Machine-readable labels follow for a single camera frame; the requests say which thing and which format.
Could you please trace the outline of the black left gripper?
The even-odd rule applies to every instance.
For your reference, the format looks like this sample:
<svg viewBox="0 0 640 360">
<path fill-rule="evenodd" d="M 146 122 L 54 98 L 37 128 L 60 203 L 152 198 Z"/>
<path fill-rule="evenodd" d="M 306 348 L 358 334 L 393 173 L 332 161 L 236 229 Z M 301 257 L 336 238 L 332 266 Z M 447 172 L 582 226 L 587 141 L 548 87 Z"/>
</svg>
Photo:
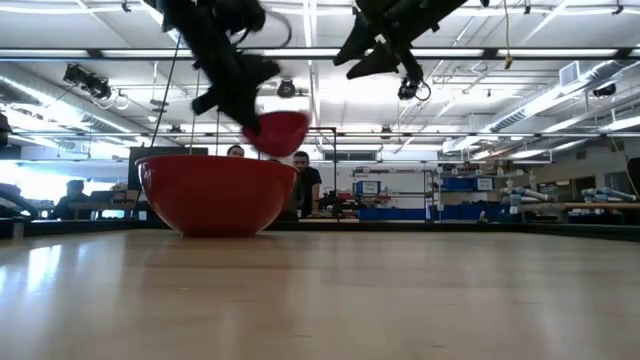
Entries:
<svg viewBox="0 0 640 360">
<path fill-rule="evenodd" d="M 218 105 L 240 86 L 232 85 L 242 73 L 240 56 L 227 32 L 251 32 L 255 18 L 180 18 L 174 26 L 181 32 L 195 58 L 194 66 L 204 72 L 218 94 Z M 244 64 L 249 83 L 259 86 L 281 71 L 280 65 L 267 57 L 245 54 Z M 242 128 L 259 135 L 261 127 L 254 98 L 232 98 L 221 105 L 221 111 Z"/>
</svg>

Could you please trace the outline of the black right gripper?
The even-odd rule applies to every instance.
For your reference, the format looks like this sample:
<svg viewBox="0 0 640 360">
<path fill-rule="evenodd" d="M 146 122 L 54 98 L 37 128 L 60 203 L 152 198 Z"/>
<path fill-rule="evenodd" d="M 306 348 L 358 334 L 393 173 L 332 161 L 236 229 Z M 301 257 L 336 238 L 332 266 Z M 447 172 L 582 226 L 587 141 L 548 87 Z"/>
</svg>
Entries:
<svg viewBox="0 0 640 360">
<path fill-rule="evenodd" d="M 333 59 L 336 66 L 357 63 L 347 72 L 349 80 L 397 72 L 403 65 L 412 80 L 423 79 L 421 65 L 411 53 L 412 41 L 437 27 L 441 0 L 356 0 L 361 12 Z"/>
</svg>

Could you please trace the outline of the small red plastic bowl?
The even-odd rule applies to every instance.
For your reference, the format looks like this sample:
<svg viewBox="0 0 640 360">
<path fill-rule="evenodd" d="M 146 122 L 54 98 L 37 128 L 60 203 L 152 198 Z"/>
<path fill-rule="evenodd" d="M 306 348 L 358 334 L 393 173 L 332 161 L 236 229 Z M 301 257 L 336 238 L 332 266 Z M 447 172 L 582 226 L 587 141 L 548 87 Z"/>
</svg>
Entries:
<svg viewBox="0 0 640 360">
<path fill-rule="evenodd" d="M 252 126 L 242 127 L 242 133 L 259 152 L 287 157 L 304 142 L 309 125 L 307 112 L 274 111 L 257 115 Z"/>
</svg>

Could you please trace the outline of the large red plastic bowl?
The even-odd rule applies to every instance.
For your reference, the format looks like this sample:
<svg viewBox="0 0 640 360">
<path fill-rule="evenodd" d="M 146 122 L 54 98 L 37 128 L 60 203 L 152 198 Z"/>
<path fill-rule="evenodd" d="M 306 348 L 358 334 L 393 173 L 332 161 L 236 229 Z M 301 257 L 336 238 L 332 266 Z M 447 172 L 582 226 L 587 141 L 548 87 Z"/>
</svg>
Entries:
<svg viewBox="0 0 640 360">
<path fill-rule="evenodd" d="M 149 156 L 136 166 L 151 209 L 190 237 L 259 233 L 286 208 L 297 176 L 279 162 L 228 156 Z"/>
</svg>

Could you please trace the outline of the metal storage shelf rack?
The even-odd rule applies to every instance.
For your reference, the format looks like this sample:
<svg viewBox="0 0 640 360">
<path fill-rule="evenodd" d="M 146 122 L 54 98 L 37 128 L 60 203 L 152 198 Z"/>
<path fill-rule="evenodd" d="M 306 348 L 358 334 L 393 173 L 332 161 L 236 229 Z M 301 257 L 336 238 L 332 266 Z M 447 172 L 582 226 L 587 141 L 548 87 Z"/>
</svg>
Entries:
<svg viewBox="0 0 640 360">
<path fill-rule="evenodd" d="M 423 221 L 433 220 L 432 207 L 435 205 L 433 172 L 419 168 L 374 168 L 356 167 L 351 178 L 353 184 L 358 180 L 381 182 L 378 195 L 357 195 L 364 208 L 425 208 L 429 210 L 429 220 L 362 220 L 362 221 Z"/>
</svg>

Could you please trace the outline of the black machine on bench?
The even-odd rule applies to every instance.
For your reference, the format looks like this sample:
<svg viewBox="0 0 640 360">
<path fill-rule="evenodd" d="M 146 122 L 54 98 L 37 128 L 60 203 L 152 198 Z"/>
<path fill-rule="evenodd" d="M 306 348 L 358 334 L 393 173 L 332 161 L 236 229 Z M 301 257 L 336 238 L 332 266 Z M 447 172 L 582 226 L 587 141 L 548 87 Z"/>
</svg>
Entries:
<svg viewBox="0 0 640 360">
<path fill-rule="evenodd" d="M 354 219 L 358 210 L 365 207 L 359 196 L 337 190 L 325 192 L 318 203 L 323 215 L 340 219 Z"/>
</svg>

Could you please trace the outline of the row of blue bins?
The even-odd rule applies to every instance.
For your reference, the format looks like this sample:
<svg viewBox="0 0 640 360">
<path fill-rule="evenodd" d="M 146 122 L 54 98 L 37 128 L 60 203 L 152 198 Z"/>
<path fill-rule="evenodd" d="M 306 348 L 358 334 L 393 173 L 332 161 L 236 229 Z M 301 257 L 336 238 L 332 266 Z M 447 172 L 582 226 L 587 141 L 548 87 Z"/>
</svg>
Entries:
<svg viewBox="0 0 640 360">
<path fill-rule="evenodd" d="M 363 208 L 357 211 L 359 220 L 429 220 L 425 208 Z"/>
</svg>

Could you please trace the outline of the blue storage bin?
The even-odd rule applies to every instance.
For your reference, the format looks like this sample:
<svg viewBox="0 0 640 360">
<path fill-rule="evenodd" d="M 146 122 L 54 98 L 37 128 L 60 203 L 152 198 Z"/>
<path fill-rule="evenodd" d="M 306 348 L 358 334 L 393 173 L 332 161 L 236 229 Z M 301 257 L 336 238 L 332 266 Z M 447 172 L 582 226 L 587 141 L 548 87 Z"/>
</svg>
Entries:
<svg viewBox="0 0 640 360">
<path fill-rule="evenodd" d="M 495 188 L 495 180 L 489 177 L 445 177 L 441 179 L 443 192 L 490 192 Z"/>
</svg>

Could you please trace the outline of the white ceiling air vent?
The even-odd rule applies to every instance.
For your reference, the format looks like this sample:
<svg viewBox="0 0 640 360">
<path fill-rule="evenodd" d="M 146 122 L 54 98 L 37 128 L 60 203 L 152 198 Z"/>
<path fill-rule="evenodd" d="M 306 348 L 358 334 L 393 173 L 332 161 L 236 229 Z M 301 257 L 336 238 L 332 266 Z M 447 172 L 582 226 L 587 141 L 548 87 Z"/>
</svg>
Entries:
<svg viewBox="0 0 640 360">
<path fill-rule="evenodd" d="M 573 61 L 558 71 L 559 85 L 567 87 L 577 83 L 580 80 L 580 62 Z"/>
</svg>

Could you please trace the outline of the wooden workbench top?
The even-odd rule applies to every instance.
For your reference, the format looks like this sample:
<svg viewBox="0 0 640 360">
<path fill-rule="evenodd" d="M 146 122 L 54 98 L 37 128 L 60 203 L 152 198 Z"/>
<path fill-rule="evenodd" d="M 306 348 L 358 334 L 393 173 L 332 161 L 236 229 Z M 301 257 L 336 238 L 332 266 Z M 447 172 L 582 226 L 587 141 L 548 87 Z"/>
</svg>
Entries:
<svg viewBox="0 0 640 360">
<path fill-rule="evenodd" d="M 640 203 L 544 203 L 549 209 L 573 210 L 573 209 L 602 209 L 602 210 L 620 210 L 620 211 L 640 211 Z"/>
</svg>

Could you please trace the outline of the dark chair back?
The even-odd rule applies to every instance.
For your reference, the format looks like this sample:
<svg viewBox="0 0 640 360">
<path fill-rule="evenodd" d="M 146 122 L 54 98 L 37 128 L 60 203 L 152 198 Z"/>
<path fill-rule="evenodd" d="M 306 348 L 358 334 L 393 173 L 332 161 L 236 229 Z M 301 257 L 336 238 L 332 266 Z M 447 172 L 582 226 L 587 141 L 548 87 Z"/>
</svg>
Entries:
<svg viewBox="0 0 640 360">
<path fill-rule="evenodd" d="M 640 199 L 640 157 L 630 158 L 627 161 L 626 170 L 631 189 L 636 197 Z"/>
</svg>

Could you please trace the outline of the black overhead frame bar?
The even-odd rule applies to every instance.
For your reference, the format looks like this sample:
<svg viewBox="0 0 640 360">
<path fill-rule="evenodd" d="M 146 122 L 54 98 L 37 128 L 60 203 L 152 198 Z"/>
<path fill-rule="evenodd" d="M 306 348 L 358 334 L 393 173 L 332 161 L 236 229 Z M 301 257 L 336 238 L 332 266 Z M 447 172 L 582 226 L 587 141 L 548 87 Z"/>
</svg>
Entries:
<svg viewBox="0 0 640 360">
<path fill-rule="evenodd" d="M 257 48 L 246 50 L 278 60 L 331 60 L 337 48 Z M 418 47 L 411 50 L 419 60 L 499 60 L 511 55 L 516 60 L 640 60 L 640 47 L 634 48 L 473 48 Z M 192 58 L 188 49 L 174 48 L 0 48 L 0 61 L 165 61 Z"/>
</svg>

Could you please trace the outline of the black table edge rail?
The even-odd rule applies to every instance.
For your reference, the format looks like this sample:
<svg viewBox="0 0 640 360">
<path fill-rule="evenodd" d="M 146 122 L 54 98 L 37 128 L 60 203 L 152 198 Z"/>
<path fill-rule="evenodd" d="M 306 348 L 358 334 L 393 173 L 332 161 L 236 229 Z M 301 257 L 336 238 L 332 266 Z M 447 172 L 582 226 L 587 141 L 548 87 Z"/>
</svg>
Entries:
<svg viewBox="0 0 640 360">
<path fill-rule="evenodd" d="M 0 240 L 12 238 L 12 219 L 0 219 Z M 25 222 L 24 236 L 48 236 L 76 233 L 162 229 L 162 222 L 140 220 Z M 565 237 L 594 238 L 640 243 L 640 226 L 559 224 L 559 223 L 398 223 L 398 222 L 275 222 L 269 231 L 301 232 L 438 232 L 438 233 L 529 233 Z"/>
</svg>

